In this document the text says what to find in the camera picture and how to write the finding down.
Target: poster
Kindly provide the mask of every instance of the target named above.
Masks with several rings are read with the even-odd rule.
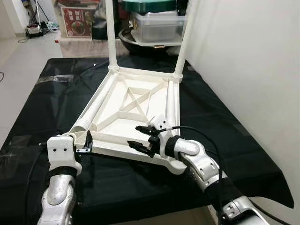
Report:
[[[62,7],[67,37],[91,37],[91,25],[96,8]]]

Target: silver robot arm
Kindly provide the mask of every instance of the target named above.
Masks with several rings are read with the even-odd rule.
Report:
[[[51,137],[47,141],[50,182],[42,196],[43,211],[38,225],[72,225],[75,179],[82,169],[75,157],[90,153],[91,148],[89,131],[83,149],[76,149],[70,136]]]
[[[269,225],[250,200],[243,196],[222,171],[222,190],[226,194],[219,197],[219,165],[209,157],[204,146],[197,141],[189,141],[173,136],[172,127],[163,115],[154,117],[149,126],[138,126],[136,130],[150,135],[150,145],[128,141],[131,148],[153,157],[173,157],[183,162],[191,171],[202,192],[211,201],[213,207],[221,212],[222,224],[227,225]]]

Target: floor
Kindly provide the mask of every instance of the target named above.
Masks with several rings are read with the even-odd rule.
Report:
[[[17,39],[0,40],[0,146],[18,117],[42,69],[50,58],[62,57],[56,34],[47,34],[19,44]]]
[[[0,146],[25,104],[42,69],[50,58],[61,58],[56,34],[48,34],[19,44],[17,39],[0,40],[0,71],[5,73],[0,82]],[[212,225],[208,208],[180,211],[158,217],[120,223],[118,225]]]

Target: table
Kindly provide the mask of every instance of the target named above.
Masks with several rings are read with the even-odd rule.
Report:
[[[123,67],[172,72],[175,57],[118,58]],[[33,88],[0,151],[0,221],[20,224],[23,192],[38,152],[38,143],[67,132],[108,72],[108,59],[50,59],[40,79],[74,75],[70,82],[41,82]],[[185,66],[180,84],[180,123],[200,129],[221,151],[226,173],[247,196],[262,196],[293,207],[293,198],[281,170],[209,88],[201,76]],[[189,130],[181,134],[206,139]],[[149,218],[208,205],[187,172],[171,174],[165,167],[108,156],[82,157],[82,174],[76,179],[75,224],[111,224]],[[29,220],[41,213],[41,195],[49,163],[39,158],[29,190]]]

